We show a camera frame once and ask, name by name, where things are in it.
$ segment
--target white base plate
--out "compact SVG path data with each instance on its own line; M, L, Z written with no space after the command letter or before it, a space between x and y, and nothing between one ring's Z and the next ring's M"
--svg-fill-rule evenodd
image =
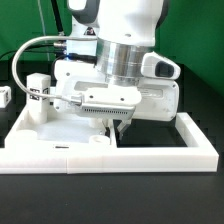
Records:
M0 149L0 173L215 172L219 155L187 113L178 113L176 129L187 147L117 148L113 122L110 145L90 144L88 119L60 117L31 125L25 107Z

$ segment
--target black surface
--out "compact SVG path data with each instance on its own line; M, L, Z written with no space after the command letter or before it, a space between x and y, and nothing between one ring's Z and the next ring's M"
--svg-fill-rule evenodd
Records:
M13 86L8 68L0 63L0 82ZM20 69L25 80L30 72L49 68L22 63ZM224 101L189 69L182 70L178 111L191 115L220 154L217 173L0 175L0 223L224 223ZM13 90L13 102L0 111L0 140L25 103L24 94ZM164 144L179 144L173 122L135 121L121 144L157 144L152 125L163 130Z

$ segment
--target vent slot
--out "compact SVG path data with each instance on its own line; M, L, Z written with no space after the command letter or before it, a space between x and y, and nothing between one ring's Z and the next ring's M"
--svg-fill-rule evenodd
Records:
M86 113L97 113L97 114L120 114L120 115L127 115L128 112L126 111L119 111L119 110L108 110L108 109L85 109Z

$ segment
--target green background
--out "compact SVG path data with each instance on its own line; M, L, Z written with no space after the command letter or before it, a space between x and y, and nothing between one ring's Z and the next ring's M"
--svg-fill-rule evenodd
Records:
M57 35L50 0L41 0L47 35ZM67 35L71 15L58 0ZM171 0L169 15L157 30L156 51L189 67L224 96L224 1ZM43 35L37 0L0 1L0 54ZM47 60L25 54L24 60Z

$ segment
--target metal cylinder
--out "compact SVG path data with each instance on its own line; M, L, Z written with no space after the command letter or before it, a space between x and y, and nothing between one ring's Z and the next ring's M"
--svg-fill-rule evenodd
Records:
M141 75L143 56L149 47L132 46L98 39L97 69L106 75L108 84L135 86Z

